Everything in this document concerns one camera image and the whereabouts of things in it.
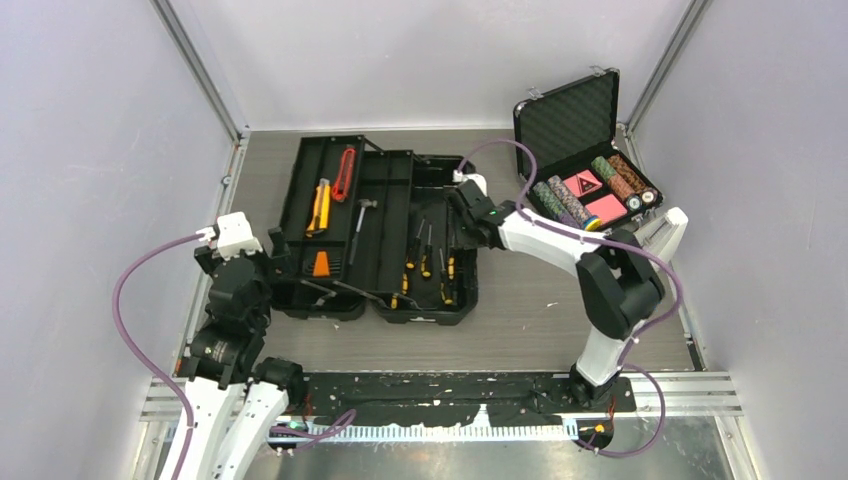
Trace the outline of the yellow utility knife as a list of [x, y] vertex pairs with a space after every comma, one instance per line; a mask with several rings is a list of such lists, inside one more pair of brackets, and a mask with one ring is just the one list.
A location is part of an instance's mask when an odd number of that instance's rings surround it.
[[316, 187], [312, 218], [305, 231], [307, 238], [320, 235], [328, 228], [331, 203], [329, 180], [327, 178], [321, 178]]

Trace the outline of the black plastic toolbox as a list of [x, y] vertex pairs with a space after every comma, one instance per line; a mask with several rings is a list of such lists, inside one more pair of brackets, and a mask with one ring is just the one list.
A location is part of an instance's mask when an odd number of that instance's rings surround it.
[[[357, 151], [349, 196], [343, 203], [332, 200], [328, 228], [307, 238], [316, 187], [327, 178], [330, 187], [339, 170], [343, 150]], [[477, 305], [479, 298], [477, 253], [464, 250], [455, 241], [454, 301], [444, 305], [440, 292], [439, 248], [448, 256], [448, 241], [456, 233], [456, 217], [447, 193], [453, 187], [452, 171], [473, 173], [475, 168], [457, 155], [418, 154], [411, 150], [387, 150], [361, 135], [322, 136], [301, 139], [276, 227], [295, 259], [293, 283], [273, 288], [271, 305], [299, 319], [331, 318], [349, 321], [372, 307], [385, 321], [395, 324], [430, 322], [441, 326], [459, 324]], [[353, 265], [348, 264], [351, 242], [360, 211], [360, 199], [379, 202], [366, 212]], [[406, 252], [421, 220], [420, 258], [414, 270], [405, 268]], [[432, 224], [432, 277], [420, 274], [420, 259]], [[319, 250], [337, 252], [344, 264], [338, 276], [313, 278], [306, 264]], [[389, 306], [400, 288], [401, 276], [409, 277], [408, 295], [420, 310]]]

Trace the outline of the small black screwdriver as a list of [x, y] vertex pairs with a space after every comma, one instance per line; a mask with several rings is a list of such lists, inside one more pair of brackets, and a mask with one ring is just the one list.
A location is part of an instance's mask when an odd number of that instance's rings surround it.
[[361, 237], [361, 230], [362, 230], [362, 226], [363, 226], [364, 219], [365, 219], [365, 216], [366, 216], [366, 212], [369, 209], [376, 209], [378, 204], [379, 204], [379, 202], [377, 200], [373, 200], [373, 199], [360, 199], [358, 201], [358, 203], [359, 203], [359, 206], [360, 206], [360, 211], [359, 211], [354, 235], [352, 237], [350, 256], [348, 258], [348, 264], [349, 265], [353, 265], [354, 261], [355, 261], [355, 257], [356, 257], [358, 245], [359, 245], [359, 240], [360, 240], [360, 237]]

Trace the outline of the orange black brush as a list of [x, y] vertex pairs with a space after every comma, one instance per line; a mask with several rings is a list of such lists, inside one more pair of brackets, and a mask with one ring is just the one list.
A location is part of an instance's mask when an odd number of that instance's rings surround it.
[[319, 250], [305, 267], [305, 272], [313, 278], [338, 276], [344, 264], [343, 256], [337, 252]]

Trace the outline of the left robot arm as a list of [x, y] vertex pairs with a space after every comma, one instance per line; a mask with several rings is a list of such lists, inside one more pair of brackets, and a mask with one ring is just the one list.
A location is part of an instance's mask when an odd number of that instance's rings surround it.
[[183, 411], [161, 476], [241, 479], [275, 420], [307, 398], [301, 365], [258, 358], [270, 324], [270, 259], [246, 220], [200, 230], [195, 257], [212, 279], [207, 320], [188, 347]]

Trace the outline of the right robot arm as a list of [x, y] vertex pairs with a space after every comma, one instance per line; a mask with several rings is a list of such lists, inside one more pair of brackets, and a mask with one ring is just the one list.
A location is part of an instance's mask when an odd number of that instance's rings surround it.
[[459, 218], [460, 247], [527, 254], [577, 279], [591, 329], [566, 385], [577, 406], [598, 409], [610, 398], [627, 339], [663, 300], [662, 281], [631, 232], [605, 236], [521, 210], [513, 201], [495, 204], [482, 180], [453, 174], [448, 199]]

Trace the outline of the black poker chip case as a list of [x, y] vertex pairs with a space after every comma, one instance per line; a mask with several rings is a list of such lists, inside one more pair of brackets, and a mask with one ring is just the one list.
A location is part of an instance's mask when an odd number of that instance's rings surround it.
[[619, 83], [617, 69], [598, 68], [514, 106], [514, 139], [536, 158], [527, 198], [539, 214], [609, 231], [662, 205], [663, 193], [615, 144]]

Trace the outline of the white stand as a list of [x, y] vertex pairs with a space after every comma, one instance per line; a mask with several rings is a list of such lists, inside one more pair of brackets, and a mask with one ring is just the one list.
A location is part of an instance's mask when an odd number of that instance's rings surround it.
[[677, 252], [688, 223], [686, 213], [673, 207], [637, 228], [634, 235], [644, 250], [668, 263]]

